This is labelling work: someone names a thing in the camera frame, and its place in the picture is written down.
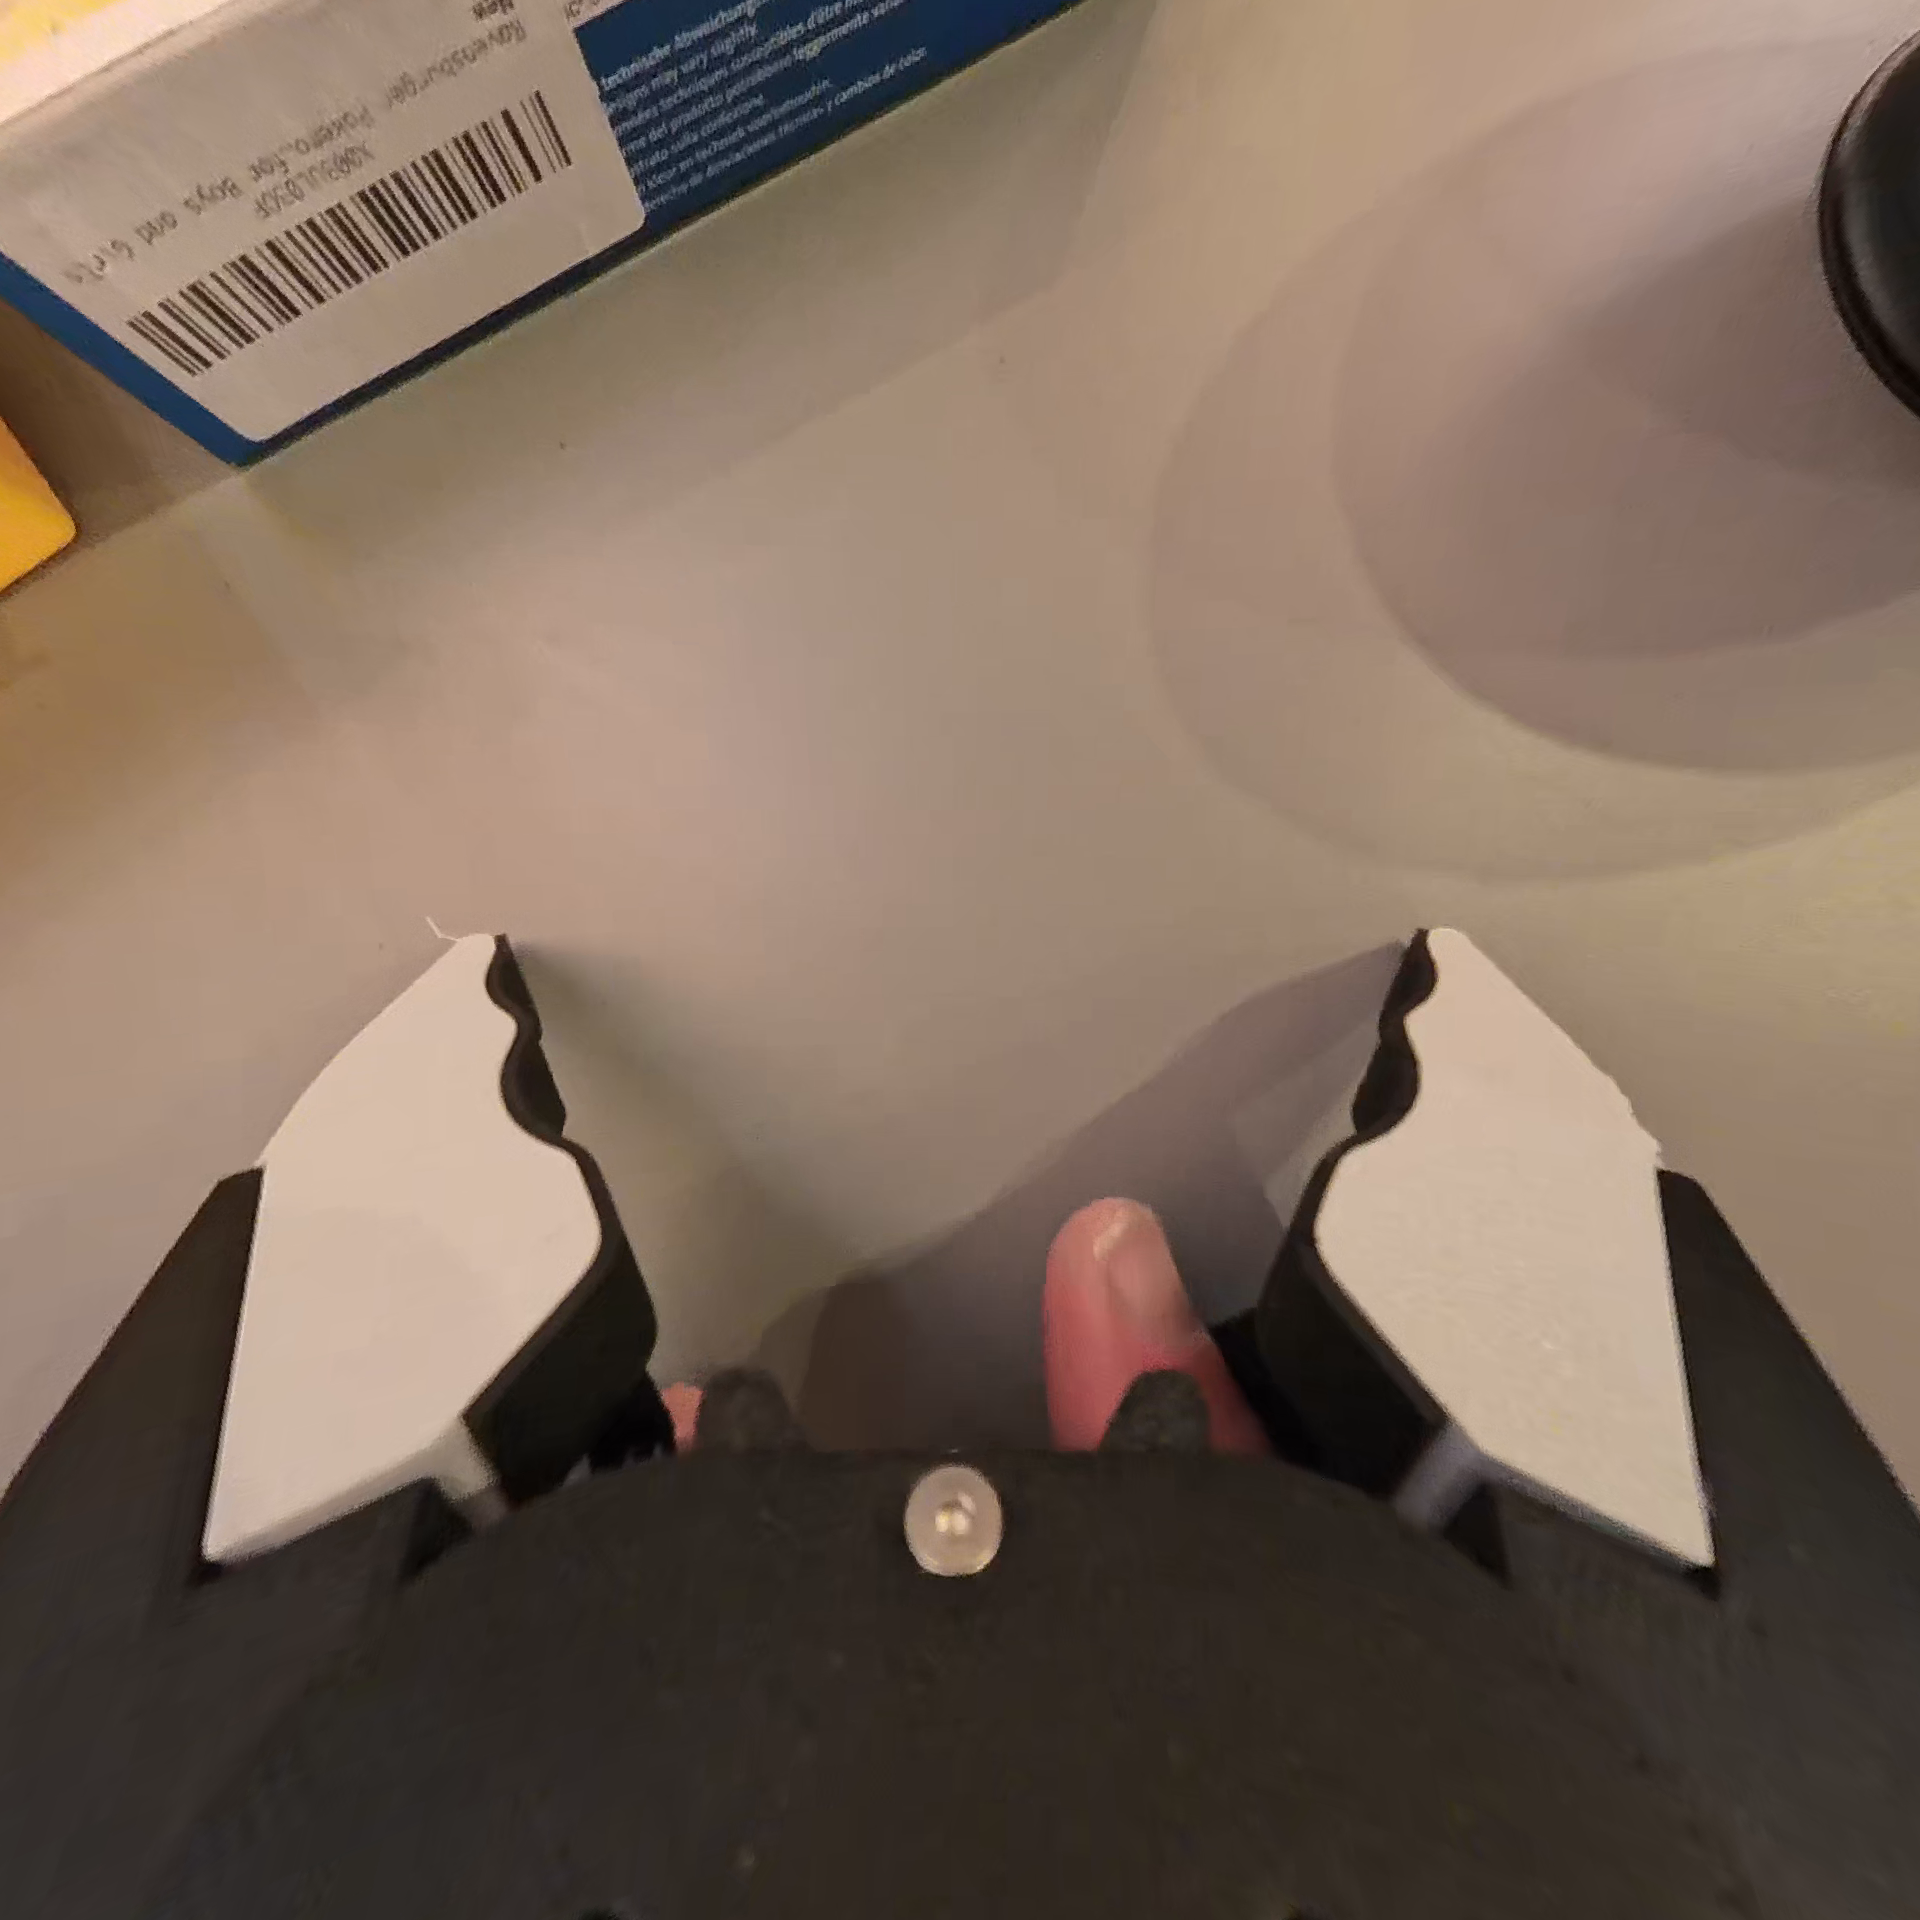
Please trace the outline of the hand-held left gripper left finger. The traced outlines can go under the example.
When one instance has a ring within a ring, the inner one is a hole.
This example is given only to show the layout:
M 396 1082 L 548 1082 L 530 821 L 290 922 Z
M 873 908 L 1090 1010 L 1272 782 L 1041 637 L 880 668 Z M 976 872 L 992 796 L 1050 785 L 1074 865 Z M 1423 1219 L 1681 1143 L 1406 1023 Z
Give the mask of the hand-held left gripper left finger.
M 412 1482 L 504 1513 L 647 1452 L 655 1342 L 513 946 L 450 941 L 257 1157 L 200 1553 L 251 1561 Z

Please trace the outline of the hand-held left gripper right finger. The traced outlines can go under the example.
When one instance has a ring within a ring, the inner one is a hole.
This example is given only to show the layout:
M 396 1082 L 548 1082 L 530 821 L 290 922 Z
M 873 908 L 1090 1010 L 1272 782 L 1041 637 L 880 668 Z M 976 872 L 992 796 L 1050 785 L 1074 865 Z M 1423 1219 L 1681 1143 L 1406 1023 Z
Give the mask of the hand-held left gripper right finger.
M 1660 1173 L 1619 1084 L 1465 935 L 1418 933 L 1254 1311 L 1312 1468 L 1433 1534 L 1521 1494 L 1709 1568 Z

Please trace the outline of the blue puzzle box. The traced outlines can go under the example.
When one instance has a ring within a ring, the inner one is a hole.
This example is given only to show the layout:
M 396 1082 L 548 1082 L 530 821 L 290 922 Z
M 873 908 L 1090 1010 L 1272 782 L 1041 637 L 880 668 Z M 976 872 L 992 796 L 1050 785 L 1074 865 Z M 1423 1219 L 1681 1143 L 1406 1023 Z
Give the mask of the blue puzzle box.
M 231 468 L 1066 3 L 4 3 L 3 303 Z

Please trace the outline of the person's left hand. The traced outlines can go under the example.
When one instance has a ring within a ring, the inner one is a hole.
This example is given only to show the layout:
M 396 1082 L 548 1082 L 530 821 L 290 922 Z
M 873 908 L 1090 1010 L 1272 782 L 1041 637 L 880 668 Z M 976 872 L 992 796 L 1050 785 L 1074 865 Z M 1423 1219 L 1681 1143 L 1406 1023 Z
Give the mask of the person's left hand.
M 1128 1198 L 1074 1212 L 1046 1252 L 1041 1358 L 1053 1443 L 1090 1452 L 1145 1372 L 1182 1372 L 1211 1417 L 1231 1378 L 1178 1275 L 1157 1215 Z

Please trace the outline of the large yellow plastic bin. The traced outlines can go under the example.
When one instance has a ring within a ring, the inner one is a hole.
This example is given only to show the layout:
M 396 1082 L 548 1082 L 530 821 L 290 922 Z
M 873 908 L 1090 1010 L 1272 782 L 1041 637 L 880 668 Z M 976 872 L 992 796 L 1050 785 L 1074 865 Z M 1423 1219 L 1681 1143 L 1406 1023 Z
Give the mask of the large yellow plastic bin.
M 13 592 L 77 539 L 77 524 L 15 433 L 0 425 L 0 589 Z

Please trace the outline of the black round object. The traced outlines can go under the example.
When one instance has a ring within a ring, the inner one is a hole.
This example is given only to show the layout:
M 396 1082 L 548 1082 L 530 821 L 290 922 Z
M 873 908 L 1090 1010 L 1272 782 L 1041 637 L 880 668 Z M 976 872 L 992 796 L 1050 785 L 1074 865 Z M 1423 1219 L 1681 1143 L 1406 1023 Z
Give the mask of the black round object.
M 1841 112 L 1822 157 L 1814 234 L 1822 281 L 1861 362 L 1917 414 L 1917 37 L 1896 46 Z

